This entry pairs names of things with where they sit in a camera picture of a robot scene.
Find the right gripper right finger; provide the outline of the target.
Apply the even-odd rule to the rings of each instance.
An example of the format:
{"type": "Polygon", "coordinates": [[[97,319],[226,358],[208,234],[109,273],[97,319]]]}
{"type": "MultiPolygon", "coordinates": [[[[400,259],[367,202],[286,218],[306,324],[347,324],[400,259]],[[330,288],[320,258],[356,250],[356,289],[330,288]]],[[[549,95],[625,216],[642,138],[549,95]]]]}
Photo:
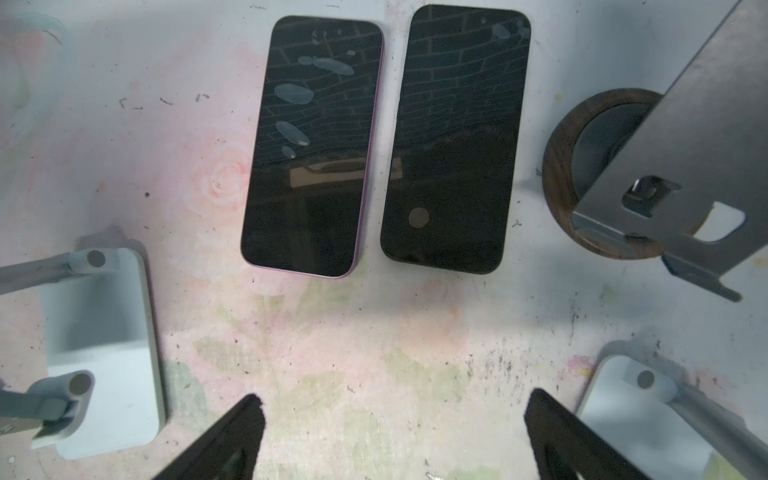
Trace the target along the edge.
{"type": "Polygon", "coordinates": [[[646,477],[541,388],[531,392],[524,421],[541,479],[646,477]]]}

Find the phone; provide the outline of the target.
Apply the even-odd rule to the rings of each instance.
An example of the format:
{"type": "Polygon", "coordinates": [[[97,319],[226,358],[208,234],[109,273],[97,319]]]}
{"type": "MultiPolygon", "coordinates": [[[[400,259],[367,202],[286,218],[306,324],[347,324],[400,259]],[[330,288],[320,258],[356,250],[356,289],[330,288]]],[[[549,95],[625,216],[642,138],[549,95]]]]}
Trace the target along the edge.
{"type": "Polygon", "coordinates": [[[414,13],[380,232],[390,259],[472,274],[500,264],[531,34],[512,10],[414,13]]]}
{"type": "Polygon", "coordinates": [[[276,22],[240,241],[249,264],[326,278],[352,270],[383,49],[369,21],[276,22]]]}

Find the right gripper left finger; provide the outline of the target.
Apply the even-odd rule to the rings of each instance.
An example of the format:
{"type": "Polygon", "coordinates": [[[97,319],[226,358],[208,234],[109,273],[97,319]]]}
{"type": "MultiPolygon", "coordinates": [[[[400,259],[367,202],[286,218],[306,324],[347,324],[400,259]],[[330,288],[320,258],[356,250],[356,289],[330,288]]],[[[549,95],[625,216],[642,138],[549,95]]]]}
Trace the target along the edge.
{"type": "Polygon", "coordinates": [[[155,479],[251,480],[265,428],[262,402],[255,394],[248,394],[155,479]]]}

